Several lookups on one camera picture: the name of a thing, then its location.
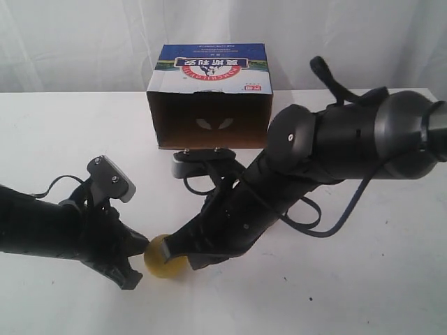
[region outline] blue box top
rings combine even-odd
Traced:
[[[266,61],[264,44],[166,44],[159,60],[173,61],[176,57],[185,58],[247,58]]]

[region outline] white backdrop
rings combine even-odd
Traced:
[[[0,0],[0,91],[142,91],[164,43],[266,44],[274,89],[428,87],[447,98],[446,0]]]

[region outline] white tabletop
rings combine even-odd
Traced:
[[[278,91],[274,111],[331,102],[328,91]],[[113,204],[150,239],[176,231],[203,204],[171,177],[173,152],[157,149],[145,93],[0,94],[0,152],[0,183],[25,193],[60,174],[87,178],[87,163],[106,154],[137,186],[132,201]],[[257,152],[237,157],[247,165]],[[144,277],[134,291],[76,261],[0,253],[0,334],[445,334],[446,184],[441,164],[420,180],[373,181],[335,236],[315,239],[278,222],[241,258],[176,281],[151,276],[136,256]],[[357,185],[310,195],[324,226]],[[46,200],[75,186],[63,180]],[[301,204],[291,211],[301,221],[313,215]]]

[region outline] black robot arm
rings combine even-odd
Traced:
[[[47,192],[25,195],[0,186],[0,251],[67,260],[79,260],[132,290],[142,274],[133,270],[128,257],[143,253],[148,240],[125,226],[109,199],[128,202],[135,186],[105,156],[92,160],[90,178],[57,178]],[[81,184],[69,199],[52,204],[38,200],[62,177]]]
[[[193,269],[243,255],[279,218],[313,237],[334,235],[371,179],[417,179],[447,159],[447,107],[414,91],[385,87],[357,96],[335,81],[320,57],[311,68],[334,94],[323,111],[291,105],[268,129],[266,148],[244,169],[227,149],[185,150],[174,155],[174,176],[209,175],[216,186],[200,213],[166,237],[166,260],[185,255]],[[342,217],[327,232],[287,216],[320,185],[362,179]]]

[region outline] yellow ball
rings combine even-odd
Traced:
[[[163,255],[161,254],[161,242],[163,242],[164,238],[167,236],[169,235],[163,234],[155,237],[150,241],[144,254],[147,269],[151,274],[159,278],[176,277],[180,272],[184,271],[188,265],[188,257],[186,256],[176,257],[165,262]]]

